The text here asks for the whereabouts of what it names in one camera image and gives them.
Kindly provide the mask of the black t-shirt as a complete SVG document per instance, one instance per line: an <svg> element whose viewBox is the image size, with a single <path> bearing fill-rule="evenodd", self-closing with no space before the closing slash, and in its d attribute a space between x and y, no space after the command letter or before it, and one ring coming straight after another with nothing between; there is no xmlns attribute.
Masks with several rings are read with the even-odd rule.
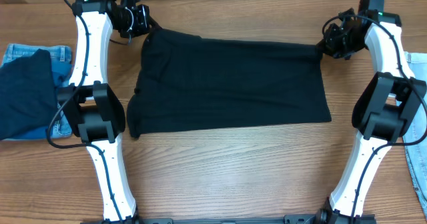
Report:
<svg viewBox="0 0 427 224"><path fill-rule="evenodd" d="M321 60L313 45L155 30L142 45L129 133L329 122Z"/></svg>

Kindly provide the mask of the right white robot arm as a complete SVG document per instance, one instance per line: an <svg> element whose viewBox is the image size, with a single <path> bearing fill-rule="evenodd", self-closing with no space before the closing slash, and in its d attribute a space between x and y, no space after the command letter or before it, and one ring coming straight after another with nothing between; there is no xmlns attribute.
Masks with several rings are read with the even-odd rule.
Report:
<svg viewBox="0 0 427 224"><path fill-rule="evenodd" d="M426 82L415 78L401 42L396 14L378 10L355 13L349 9L322 27L317 44L333 58L349 59L366 48L375 74L354 106L352 125L357 130L342 177L323 208L308 223L375 223L363 206L376 172L387 152L410 127L420 107L426 107Z"/></svg>

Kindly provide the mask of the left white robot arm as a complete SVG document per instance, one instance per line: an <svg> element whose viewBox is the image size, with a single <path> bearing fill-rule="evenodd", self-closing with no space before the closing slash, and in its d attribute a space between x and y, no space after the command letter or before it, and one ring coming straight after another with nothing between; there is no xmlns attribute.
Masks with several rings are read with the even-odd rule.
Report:
<svg viewBox="0 0 427 224"><path fill-rule="evenodd" d="M102 223L140 223L122 153L125 111L107 80L112 32L132 40L150 30L149 9L140 1L75 0L71 6L77 49L69 85L58 93L59 110L93 160L103 198Z"/></svg>

